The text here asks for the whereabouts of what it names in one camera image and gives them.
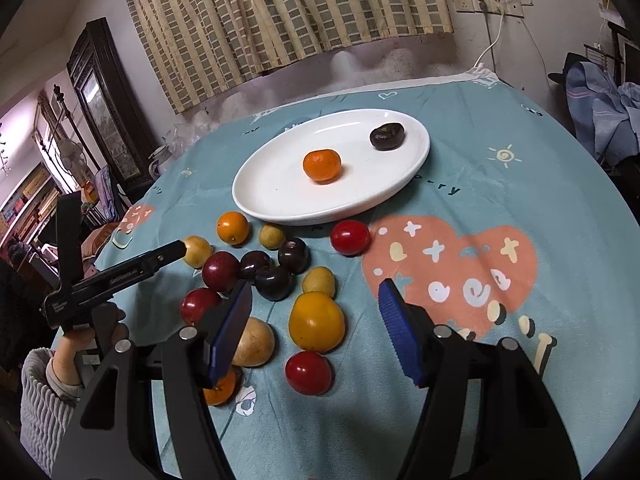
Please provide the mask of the grey knit sleeve forearm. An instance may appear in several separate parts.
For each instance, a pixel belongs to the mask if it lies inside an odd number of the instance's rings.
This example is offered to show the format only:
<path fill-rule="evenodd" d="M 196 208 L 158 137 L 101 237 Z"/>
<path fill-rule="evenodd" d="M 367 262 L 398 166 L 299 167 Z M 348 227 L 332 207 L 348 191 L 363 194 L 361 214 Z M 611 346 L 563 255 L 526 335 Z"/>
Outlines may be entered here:
<path fill-rule="evenodd" d="M 83 385 L 66 385 L 53 370 L 54 352 L 34 349 L 22 368 L 20 442 L 50 477 L 66 428 L 84 393 Z"/>

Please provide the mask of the person left hand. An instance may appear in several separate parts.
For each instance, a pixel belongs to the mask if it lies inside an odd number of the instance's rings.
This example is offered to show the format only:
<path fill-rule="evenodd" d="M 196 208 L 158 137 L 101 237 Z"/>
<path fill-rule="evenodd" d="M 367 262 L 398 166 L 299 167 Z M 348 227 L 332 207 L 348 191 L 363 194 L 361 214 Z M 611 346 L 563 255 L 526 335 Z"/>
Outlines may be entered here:
<path fill-rule="evenodd" d="M 82 385 L 76 354 L 87 350 L 95 339 L 96 331 L 91 327 L 70 330 L 62 336 L 50 359 L 50 376 L 58 386 L 76 388 Z"/>

